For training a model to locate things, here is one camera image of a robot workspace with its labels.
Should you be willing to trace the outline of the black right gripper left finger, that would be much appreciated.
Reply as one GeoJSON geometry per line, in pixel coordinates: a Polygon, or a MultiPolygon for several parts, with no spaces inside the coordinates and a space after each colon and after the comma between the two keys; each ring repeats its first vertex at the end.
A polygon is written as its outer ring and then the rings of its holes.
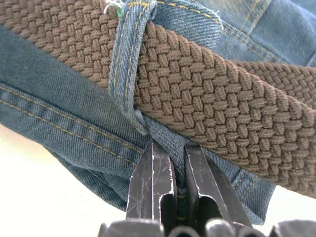
{"type": "Polygon", "coordinates": [[[150,140],[130,177],[126,218],[156,220],[172,229],[176,214],[174,166],[163,147],[150,140]]]}

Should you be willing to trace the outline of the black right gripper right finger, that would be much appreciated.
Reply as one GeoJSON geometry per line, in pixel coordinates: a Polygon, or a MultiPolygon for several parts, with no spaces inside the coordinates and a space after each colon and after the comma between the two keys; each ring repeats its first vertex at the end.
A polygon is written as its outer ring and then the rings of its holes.
{"type": "Polygon", "coordinates": [[[185,177],[191,227],[212,218],[252,226],[227,176],[195,143],[185,145],[185,177]]]}

